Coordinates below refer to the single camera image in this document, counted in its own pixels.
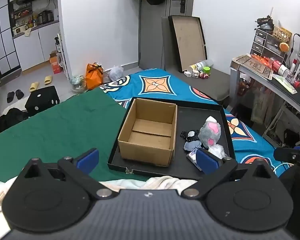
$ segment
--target drawer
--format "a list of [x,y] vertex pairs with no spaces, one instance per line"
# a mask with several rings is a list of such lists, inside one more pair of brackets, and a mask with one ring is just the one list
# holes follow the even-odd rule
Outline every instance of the drawer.
[[262,46],[265,44],[265,40],[259,36],[254,36],[254,42],[259,43]]
[[256,30],[256,36],[259,36],[259,37],[265,39],[267,37],[267,33],[257,29]]
[[266,39],[265,47],[268,48],[269,50],[272,50],[273,52],[279,54],[281,57],[284,57],[285,53],[279,49],[280,43],[281,43],[281,41],[277,40],[275,37],[268,35],[268,37]]
[[254,43],[252,44],[252,48],[253,48],[254,50],[256,50],[256,51],[262,53],[263,47],[262,47],[260,44],[254,42]]
[[251,49],[250,54],[254,54],[254,55],[257,55],[257,56],[261,57],[261,53],[258,52],[258,51],[256,51],[256,50],[254,50],[254,49]]
[[282,62],[283,58],[280,57],[279,55],[277,55],[276,53],[272,52],[271,50],[267,49],[267,47],[264,48],[263,53],[262,53],[262,57],[274,57],[276,60]]

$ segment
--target blue gripper pad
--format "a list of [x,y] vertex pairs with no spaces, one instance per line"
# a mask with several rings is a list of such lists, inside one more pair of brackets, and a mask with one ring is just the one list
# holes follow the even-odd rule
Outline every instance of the blue gripper pad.
[[215,157],[204,148],[197,150],[195,160],[204,174],[210,174],[222,165],[221,159]]
[[77,160],[76,167],[85,174],[89,174],[99,163],[99,151],[93,148],[83,155]]

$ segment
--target pink plush ear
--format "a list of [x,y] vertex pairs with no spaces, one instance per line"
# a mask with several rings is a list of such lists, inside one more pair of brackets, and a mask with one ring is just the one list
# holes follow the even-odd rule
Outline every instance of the pink plush ear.
[[218,124],[217,124],[217,123],[209,122],[209,123],[208,123],[208,127],[209,127],[215,134],[217,134],[218,131],[219,131],[219,128],[218,128]]
[[214,145],[214,140],[213,139],[208,139],[208,144],[209,144],[209,146],[212,146],[212,145]]

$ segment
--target green blanket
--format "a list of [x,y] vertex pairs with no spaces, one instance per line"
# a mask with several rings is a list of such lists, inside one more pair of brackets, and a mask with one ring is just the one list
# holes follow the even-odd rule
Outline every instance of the green blanket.
[[125,112],[124,107],[96,88],[9,128],[0,133],[0,181],[17,176],[33,157],[55,163],[93,147],[100,154],[99,164],[90,174],[94,179],[147,180],[107,166]]

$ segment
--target black stool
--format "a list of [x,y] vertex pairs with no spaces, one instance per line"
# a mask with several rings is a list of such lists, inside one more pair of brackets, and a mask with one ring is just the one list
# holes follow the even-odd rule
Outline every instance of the black stool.
[[26,109],[29,116],[34,116],[54,105],[60,104],[56,88],[54,86],[37,89],[31,92],[27,102]]

